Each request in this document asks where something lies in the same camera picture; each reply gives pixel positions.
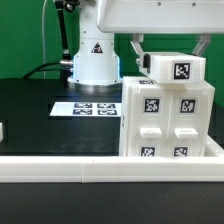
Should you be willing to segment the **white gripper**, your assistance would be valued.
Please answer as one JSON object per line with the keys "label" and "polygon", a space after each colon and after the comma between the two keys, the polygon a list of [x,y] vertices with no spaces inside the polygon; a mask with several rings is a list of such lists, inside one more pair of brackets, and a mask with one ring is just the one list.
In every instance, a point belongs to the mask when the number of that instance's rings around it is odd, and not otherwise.
{"label": "white gripper", "polygon": [[103,32],[133,34],[136,64],[149,72],[143,34],[200,34],[192,54],[202,56],[210,34],[224,33],[224,0],[98,0],[97,26]]}

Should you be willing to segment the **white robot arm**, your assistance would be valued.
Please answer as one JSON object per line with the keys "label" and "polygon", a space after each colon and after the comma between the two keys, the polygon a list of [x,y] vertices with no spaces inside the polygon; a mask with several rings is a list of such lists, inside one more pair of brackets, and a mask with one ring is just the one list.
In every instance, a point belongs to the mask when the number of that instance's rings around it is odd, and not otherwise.
{"label": "white robot arm", "polygon": [[[82,87],[109,87],[121,82],[114,36],[131,34],[139,71],[158,83],[199,82],[200,57],[212,34],[224,33],[224,0],[81,0],[80,45],[69,81]],[[199,34],[190,56],[145,52],[146,34]]]}

